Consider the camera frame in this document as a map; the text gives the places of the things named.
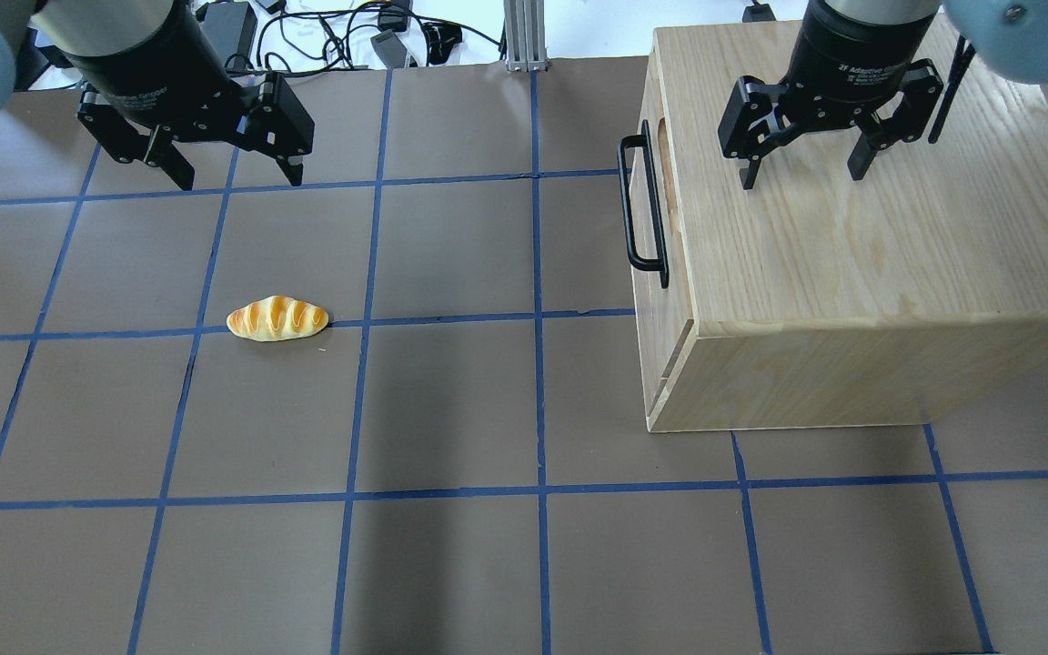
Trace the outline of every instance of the croissant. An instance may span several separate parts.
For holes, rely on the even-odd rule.
[[[283,342],[316,334],[329,325],[329,312],[287,296],[269,296],[234,311],[224,324],[241,339]]]

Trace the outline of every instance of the wooden cabinet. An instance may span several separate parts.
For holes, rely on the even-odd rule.
[[[806,135],[752,191],[716,128],[740,74],[773,82],[798,22],[654,32],[641,121],[669,286],[633,270],[649,429],[923,423],[1048,361],[1048,106],[975,62],[940,144],[861,182],[858,133]],[[920,56],[947,70],[937,18]],[[643,153],[630,179],[656,252]]]

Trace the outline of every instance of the white floor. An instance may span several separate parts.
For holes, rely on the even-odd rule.
[[[309,12],[348,9],[362,0],[288,0],[288,10]],[[739,22],[746,0],[548,0],[544,5],[545,31],[550,58],[624,58],[648,54],[652,45],[653,28],[682,24],[720,24]],[[803,17],[806,0],[772,0],[779,20],[798,20]],[[269,20],[258,7],[258,25]],[[501,0],[413,0],[412,9],[424,17],[447,18],[470,24],[492,38],[500,38],[504,8]],[[345,31],[346,21],[332,24],[339,32]],[[352,38],[355,63],[359,66],[383,67],[383,62],[370,49],[371,30],[361,30]],[[286,36],[309,51],[320,50],[325,38],[315,21],[290,20],[286,22]],[[403,44],[419,62],[424,61],[423,41],[416,29],[400,35]],[[262,51],[274,50],[294,70],[314,69],[320,62],[309,61],[280,40],[278,25],[271,25],[265,35]],[[499,51],[482,38],[465,34],[465,41],[452,53],[449,64],[478,64],[495,62]],[[70,75],[51,69],[35,84],[34,88],[67,86],[80,77],[71,69]]]

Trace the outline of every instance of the toy bread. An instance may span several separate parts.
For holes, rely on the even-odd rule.
[[[287,296],[269,296],[234,311],[224,324],[241,339],[283,342],[316,334],[329,325],[329,312]]]

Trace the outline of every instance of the wooden box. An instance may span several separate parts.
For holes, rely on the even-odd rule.
[[[861,182],[858,132],[805,135],[752,191],[716,128],[740,74],[786,71],[798,22],[654,32],[648,121],[669,287],[633,270],[650,431],[914,424],[1048,361],[1048,105],[974,63],[940,144]],[[942,78],[944,17],[920,56]],[[638,253],[656,252],[643,155]]]

